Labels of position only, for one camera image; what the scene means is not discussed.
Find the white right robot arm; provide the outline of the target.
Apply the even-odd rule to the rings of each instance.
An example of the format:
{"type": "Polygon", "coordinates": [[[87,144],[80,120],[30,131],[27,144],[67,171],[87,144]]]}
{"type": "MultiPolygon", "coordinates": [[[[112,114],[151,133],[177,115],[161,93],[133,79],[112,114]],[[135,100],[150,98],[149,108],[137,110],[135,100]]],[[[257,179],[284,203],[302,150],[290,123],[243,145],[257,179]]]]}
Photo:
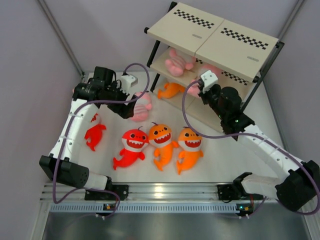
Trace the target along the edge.
{"type": "Polygon", "coordinates": [[[275,177],[245,172],[233,180],[233,192],[240,199],[250,194],[277,200],[297,212],[313,198],[320,197],[320,167],[313,160],[303,161],[266,136],[240,109],[241,98],[233,87],[200,84],[199,96],[220,120],[222,138],[232,137],[258,156],[275,177]]]}

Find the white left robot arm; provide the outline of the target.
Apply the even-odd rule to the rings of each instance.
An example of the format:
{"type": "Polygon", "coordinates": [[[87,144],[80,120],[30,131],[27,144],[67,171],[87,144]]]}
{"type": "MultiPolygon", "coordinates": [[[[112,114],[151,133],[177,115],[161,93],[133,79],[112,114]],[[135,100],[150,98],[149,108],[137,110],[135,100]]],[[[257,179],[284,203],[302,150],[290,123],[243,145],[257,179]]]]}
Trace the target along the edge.
{"type": "Polygon", "coordinates": [[[110,178],[80,165],[80,151],[87,131],[95,125],[92,120],[101,105],[109,105],[123,119],[133,116],[136,96],[131,96],[129,91],[137,82],[134,75],[124,72],[116,78],[113,70],[97,66],[88,82],[74,88],[62,132],[49,154],[39,160],[40,167],[52,181],[77,189],[95,189],[102,200],[112,196],[110,178]]]}

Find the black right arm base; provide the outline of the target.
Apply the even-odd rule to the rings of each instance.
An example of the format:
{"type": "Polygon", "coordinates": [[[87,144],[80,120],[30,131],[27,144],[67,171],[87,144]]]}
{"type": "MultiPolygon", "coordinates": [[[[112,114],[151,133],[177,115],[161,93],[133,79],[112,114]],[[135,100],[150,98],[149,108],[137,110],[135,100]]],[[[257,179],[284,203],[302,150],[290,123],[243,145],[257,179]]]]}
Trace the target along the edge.
{"type": "Polygon", "coordinates": [[[262,200],[264,197],[260,194],[246,193],[241,187],[232,184],[217,185],[218,199],[223,202],[237,200],[262,200]]]}

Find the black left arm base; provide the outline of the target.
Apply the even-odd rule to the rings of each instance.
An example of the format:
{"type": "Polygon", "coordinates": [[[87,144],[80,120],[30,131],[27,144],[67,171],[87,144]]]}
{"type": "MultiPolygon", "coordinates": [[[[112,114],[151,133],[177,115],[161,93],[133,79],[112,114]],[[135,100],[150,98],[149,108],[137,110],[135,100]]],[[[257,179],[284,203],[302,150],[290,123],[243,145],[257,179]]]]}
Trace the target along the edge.
{"type": "Polygon", "coordinates": [[[86,201],[115,201],[116,195],[121,201],[127,199],[129,195],[129,185],[113,184],[107,190],[89,190],[85,191],[84,199],[86,201]]]}

